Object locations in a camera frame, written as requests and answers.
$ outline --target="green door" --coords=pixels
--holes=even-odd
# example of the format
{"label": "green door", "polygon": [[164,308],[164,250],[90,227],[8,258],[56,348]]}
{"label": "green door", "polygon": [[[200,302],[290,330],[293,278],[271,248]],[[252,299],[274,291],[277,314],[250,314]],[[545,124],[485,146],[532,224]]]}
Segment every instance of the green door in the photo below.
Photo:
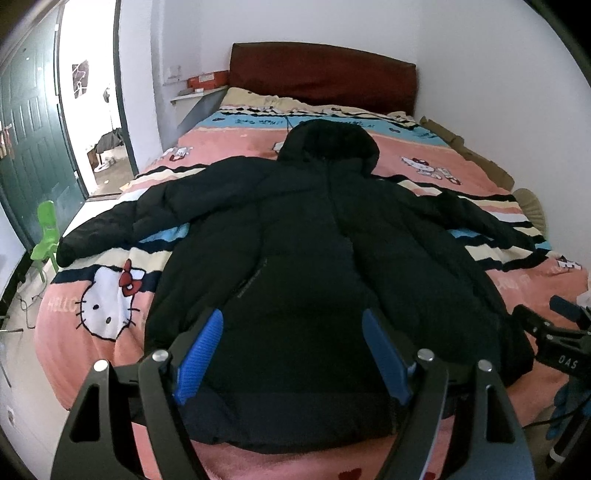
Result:
{"label": "green door", "polygon": [[85,199],[66,145],[54,82],[54,9],[0,72],[0,199],[21,241],[41,239],[37,206],[56,204],[60,231]]}

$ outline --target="screw head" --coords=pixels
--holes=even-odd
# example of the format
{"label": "screw head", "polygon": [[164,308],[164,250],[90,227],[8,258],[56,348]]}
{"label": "screw head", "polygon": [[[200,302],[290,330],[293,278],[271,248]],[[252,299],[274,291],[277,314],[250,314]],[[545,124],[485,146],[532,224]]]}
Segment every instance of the screw head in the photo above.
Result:
{"label": "screw head", "polygon": [[417,352],[417,357],[419,357],[421,360],[424,360],[426,362],[433,362],[433,360],[435,359],[435,354],[433,353],[433,351],[429,350],[428,348],[421,348]]}
{"label": "screw head", "polygon": [[156,350],[152,353],[152,360],[155,362],[164,362],[168,358],[168,352],[166,350]]}
{"label": "screw head", "polygon": [[109,368],[109,362],[107,360],[98,360],[92,367],[96,372],[104,372]]}
{"label": "screw head", "polygon": [[492,363],[488,360],[478,360],[478,368],[483,372],[492,372]]}

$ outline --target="blue glove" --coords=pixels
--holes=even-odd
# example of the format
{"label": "blue glove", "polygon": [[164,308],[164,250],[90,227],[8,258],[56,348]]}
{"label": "blue glove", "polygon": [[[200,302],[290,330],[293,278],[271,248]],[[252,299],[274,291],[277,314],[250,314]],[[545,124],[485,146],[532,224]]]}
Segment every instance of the blue glove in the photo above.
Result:
{"label": "blue glove", "polygon": [[[591,390],[586,390],[581,380],[570,377],[568,383],[564,384],[554,397],[554,406],[550,420],[566,415],[575,410],[585,399],[589,398]],[[591,400],[583,407],[583,415],[591,417]],[[562,432],[569,423],[570,418],[558,420],[550,424],[546,433],[546,440],[554,440],[562,435]]]}

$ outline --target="jacket sleeve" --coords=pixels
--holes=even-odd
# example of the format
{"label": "jacket sleeve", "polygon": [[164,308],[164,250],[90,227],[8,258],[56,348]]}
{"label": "jacket sleeve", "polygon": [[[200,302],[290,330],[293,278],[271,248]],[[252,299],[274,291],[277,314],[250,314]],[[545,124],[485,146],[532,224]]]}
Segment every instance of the jacket sleeve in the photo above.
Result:
{"label": "jacket sleeve", "polygon": [[79,258],[133,245],[215,209],[247,202],[276,164],[265,158],[231,157],[195,175],[152,186],[138,200],[121,202],[62,237],[57,263],[67,267]]}
{"label": "jacket sleeve", "polygon": [[470,200],[462,199],[455,193],[444,190],[437,196],[417,196],[400,185],[389,185],[399,189],[396,192],[396,197],[401,203],[448,230],[469,228],[481,235],[493,238],[503,249],[520,247],[535,250],[535,242],[532,237],[515,230],[511,225],[500,221]]}

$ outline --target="jacket hood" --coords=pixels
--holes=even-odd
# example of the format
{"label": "jacket hood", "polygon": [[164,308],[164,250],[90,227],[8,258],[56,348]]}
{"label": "jacket hood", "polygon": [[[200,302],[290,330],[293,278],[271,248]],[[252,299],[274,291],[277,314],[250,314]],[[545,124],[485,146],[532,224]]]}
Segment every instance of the jacket hood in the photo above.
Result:
{"label": "jacket hood", "polygon": [[310,163],[346,160],[349,168],[369,176],[378,158],[376,142],[359,125],[317,119],[302,122],[289,132],[277,161]]}

